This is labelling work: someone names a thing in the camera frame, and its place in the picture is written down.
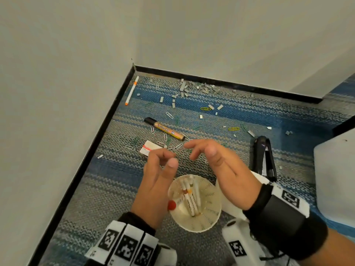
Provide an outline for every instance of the black baseboard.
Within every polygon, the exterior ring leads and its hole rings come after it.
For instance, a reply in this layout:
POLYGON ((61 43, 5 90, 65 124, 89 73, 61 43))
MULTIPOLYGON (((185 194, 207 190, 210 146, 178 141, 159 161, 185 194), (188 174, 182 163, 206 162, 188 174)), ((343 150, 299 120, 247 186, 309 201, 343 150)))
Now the black baseboard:
POLYGON ((333 137, 338 136, 354 128, 355 128, 355 116, 352 116, 350 119, 344 121, 342 124, 333 128, 333 137))
POLYGON ((264 94, 264 95, 280 97, 280 98, 285 98, 285 99, 290 99, 290 100, 295 100, 295 101, 300 101, 300 102, 320 103, 321 101, 323 101, 322 98, 315 98, 315 97, 310 97, 310 96, 305 96, 305 95, 300 95, 300 94, 287 93, 287 92, 278 91, 278 90, 263 89, 263 88, 253 87, 253 86, 248 86, 248 85, 243 85, 243 84, 236 84, 236 83, 232 83, 232 82, 228 82, 228 81, 215 80, 215 79, 204 78, 204 77, 200 77, 200 76, 191 76, 188 74, 182 74, 182 73, 177 73, 177 72, 172 72, 172 71, 165 71, 165 70, 149 68, 149 67, 144 67, 144 66, 136 66, 136 70, 138 72, 156 74, 158 76, 167 76, 167 77, 172 77, 172 78, 184 78, 185 80, 189 80, 189 81, 207 83, 207 84, 216 85, 216 86, 223 86, 223 87, 227 87, 230 89, 248 91, 251 93, 264 94))
POLYGON ((87 152, 82 164, 80 165, 77 173, 75 174, 73 181, 69 185, 68 190, 65 192, 65 195, 64 195, 62 201, 60 202, 59 207, 57 208, 49 226, 47 227, 44 235, 42 236, 42 239, 39 242, 39 244, 38 244, 38 246, 37 246, 30 262, 29 262, 29 266, 37 266, 39 264, 40 260, 42 259, 42 256, 47 249, 49 241, 51 240, 51 238, 52 238, 52 236, 53 236, 53 234, 54 234, 54 232, 55 232, 55 230, 56 230, 56 228, 57 228, 57 226, 58 226, 58 224, 59 224, 59 222, 60 222, 68 204, 69 204, 70 199, 72 198, 76 188, 78 187, 80 180, 82 179, 87 167, 89 166, 89 163, 90 163, 92 157, 94 156, 95 151, 96 151, 97 147, 99 146, 101 139, 104 136, 105 131, 106 131, 107 127, 109 126, 110 121, 111 121, 113 115, 115 114, 116 109, 117 109, 128 85, 129 85, 134 73, 135 73, 135 67, 132 65, 130 72, 128 73, 124 83, 122 84, 120 91, 117 94, 117 97, 115 98, 113 104, 111 105, 109 112, 107 113, 107 115, 104 119, 104 122, 101 124, 101 127, 100 127, 98 133, 96 134, 95 139, 94 139, 93 143, 91 144, 89 151, 87 152))

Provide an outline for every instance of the stapler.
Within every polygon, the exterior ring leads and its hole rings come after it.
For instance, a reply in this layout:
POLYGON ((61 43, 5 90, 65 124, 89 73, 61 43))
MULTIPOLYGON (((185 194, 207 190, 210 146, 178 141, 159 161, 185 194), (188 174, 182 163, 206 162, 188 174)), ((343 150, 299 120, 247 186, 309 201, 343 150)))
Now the stapler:
POLYGON ((254 141, 252 171, 266 177, 271 182, 277 181, 270 139, 265 136, 259 136, 254 141))

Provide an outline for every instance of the beige wall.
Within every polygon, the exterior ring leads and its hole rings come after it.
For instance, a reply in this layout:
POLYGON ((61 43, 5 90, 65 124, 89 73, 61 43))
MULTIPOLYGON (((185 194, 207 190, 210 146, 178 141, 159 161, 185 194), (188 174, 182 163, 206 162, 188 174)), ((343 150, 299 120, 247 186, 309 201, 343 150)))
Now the beige wall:
POLYGON ((0 261, 27 265, 135 59, 139 0, 1 0, 0 261))
POLYGON ((354 0, 144 0, 137 65, 323 97, 355 71, 354 0))

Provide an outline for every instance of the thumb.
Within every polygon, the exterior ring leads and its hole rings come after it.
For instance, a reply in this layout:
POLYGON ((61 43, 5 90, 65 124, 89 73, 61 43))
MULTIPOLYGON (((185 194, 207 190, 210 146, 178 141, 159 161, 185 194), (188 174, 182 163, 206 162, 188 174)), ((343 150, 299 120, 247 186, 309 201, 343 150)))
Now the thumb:
POLYGON ((214 145, 208 145, 204 150, 204 154, 206 155, 208 164, 218 179, 220 177, 228 178, 235 176, 232 169, 225 163, 224 157, 217 151, 214 145))
POLYGON ((176 158, 169 159, 164 169, 159 174, 154 188, 167 191, 175 178, 178 166, 179 162, 176 158))

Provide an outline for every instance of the black marker cap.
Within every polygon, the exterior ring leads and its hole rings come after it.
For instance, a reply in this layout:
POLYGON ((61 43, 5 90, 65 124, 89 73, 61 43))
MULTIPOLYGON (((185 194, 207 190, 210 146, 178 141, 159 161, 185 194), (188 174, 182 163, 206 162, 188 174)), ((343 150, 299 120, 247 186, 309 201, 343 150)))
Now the black marker cap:
POLYGON ((147 122, 149 125, 154 125, 157 121, 152 118, 145 118, 144 122, 147 122))

